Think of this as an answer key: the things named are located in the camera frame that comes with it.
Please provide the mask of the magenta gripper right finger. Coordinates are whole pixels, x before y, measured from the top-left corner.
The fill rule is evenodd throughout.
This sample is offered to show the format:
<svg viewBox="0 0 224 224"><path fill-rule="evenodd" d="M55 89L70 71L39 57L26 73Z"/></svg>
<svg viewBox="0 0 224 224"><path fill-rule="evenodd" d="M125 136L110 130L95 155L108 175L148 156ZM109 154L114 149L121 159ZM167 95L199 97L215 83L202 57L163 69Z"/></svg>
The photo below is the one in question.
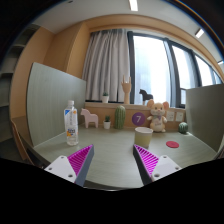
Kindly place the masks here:
<svg viewBox="0 0 224 224"><path fill-rule="evenodd" d="M181 167L167 155L158 157L136 144L133 145L133 156L144 185L181 170Z"/></svg>

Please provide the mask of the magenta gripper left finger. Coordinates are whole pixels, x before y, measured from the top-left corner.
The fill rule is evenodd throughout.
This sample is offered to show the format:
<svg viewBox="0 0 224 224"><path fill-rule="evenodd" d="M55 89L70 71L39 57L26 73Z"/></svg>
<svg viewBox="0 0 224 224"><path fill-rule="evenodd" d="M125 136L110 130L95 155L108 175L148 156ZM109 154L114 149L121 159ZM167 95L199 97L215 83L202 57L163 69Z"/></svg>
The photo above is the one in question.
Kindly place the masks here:
<svg viewBox="0 0 224 224"><path fill-rule="evenodd" d="M45 171L75 183L78 186L83 186L93 156L94 145L89 145L68 157L64 155L59 156L45 168Z"/></svg>

